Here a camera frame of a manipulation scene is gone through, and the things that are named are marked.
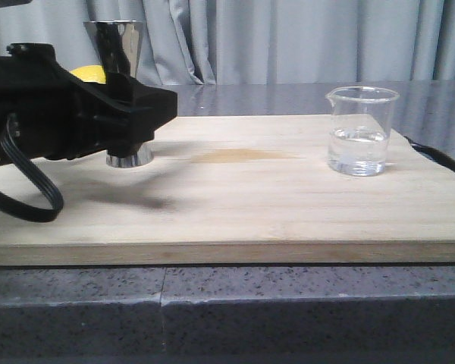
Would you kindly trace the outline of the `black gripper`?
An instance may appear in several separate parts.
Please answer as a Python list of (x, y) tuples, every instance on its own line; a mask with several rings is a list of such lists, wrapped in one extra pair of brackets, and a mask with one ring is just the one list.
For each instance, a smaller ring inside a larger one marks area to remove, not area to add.
[[(63, 69), (49, 44), (13, 43), (0, 57), (0, 137), (10, 121), (28, 158), (81, 158), (153, 140), (177, 116), (177, 94), (105, 72), (87, 83)], [(0, 145), (0, 165), (10, 163)]]

